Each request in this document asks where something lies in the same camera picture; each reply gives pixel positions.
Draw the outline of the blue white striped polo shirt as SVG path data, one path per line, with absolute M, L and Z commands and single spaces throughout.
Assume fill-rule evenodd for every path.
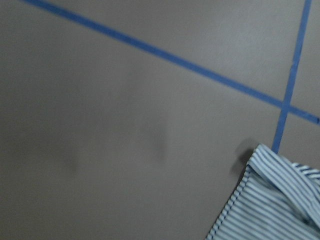
M 259 144 L 208 240 L 318 240 L 320 171 Z

